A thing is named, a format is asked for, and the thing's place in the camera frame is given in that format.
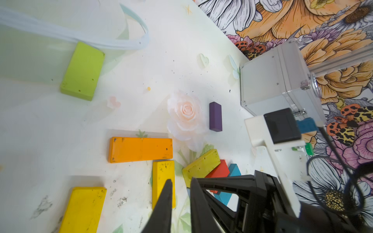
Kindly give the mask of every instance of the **purple block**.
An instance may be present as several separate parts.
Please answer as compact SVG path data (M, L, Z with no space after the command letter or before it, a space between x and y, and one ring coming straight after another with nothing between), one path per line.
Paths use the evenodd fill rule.
M210 103L210 129L216 132L223 131L222 106L216 102Z

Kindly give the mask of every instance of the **heart sticker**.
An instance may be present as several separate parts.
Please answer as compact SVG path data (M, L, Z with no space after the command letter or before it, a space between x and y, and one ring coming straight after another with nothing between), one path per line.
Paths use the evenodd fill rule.
M203 55L202 53L200 54L200 57L201 57L201 61L202 61L203 66L206 68L209 65L209 62L210 62L208 57L205 57L205 55Z

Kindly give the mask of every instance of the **wooden block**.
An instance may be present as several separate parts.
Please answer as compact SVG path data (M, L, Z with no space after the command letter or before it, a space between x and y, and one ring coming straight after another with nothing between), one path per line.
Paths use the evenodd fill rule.
M214 193L214 197L218 199L224 205L228 205L228 202L231 199L232 194L229 192L219 192L219 193Z
M216 149L211 149L182 169L185 184L190 188L192 177L205 178L215 167L220 164L219 154Z
M153 162L153 210L168 179L172 181L172 208L175 208L175 164L172 160Z
M228 176L240 176L241 172L238 169L237 164L232 163L229 165L229 175Z
M220 178L227 177L229 175L229 169L225 160L220 160L220 164L214 168L206 178ZM216 190L210 190L212 193L217 193Z
M104 187L75 187L59 233L96 233L106 196Z
M104 59L100 50L78 42L60 85L61 93L91 101Z
M210 103L210 129L216 132L223 131L222 106L216 102Z
M240 176L241 172L238 169L237 164L232 163L229 165L229 177L231 176ZM227 205L229 200L231 199L232 194L227 192L218 192L214 194L214 197L218 199L224 205Z
M112 137L110 139L110 163L163 160L172 157L171 138Z

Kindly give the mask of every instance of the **orange block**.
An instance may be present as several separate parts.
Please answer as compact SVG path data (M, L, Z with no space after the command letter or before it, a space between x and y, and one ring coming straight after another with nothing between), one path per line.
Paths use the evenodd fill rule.
M162 160L172 157L171 138L110 138L110 163Z

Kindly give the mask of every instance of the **yellow block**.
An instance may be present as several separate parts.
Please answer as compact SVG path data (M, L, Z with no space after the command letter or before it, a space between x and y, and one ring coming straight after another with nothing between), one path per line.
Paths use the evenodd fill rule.
M172 160L153 162L153 210L168 179L172 181L172 208L175 208L175 163Z
M190 188L192 177L205 178L215 167L220 164L219 154L216 149L211 149L193 163L183 168L185 184Z
M96 233L106 196L104 187L75 187L59 233Z
M112 137L110 139L110 163L163 160L172 157L171 138Z

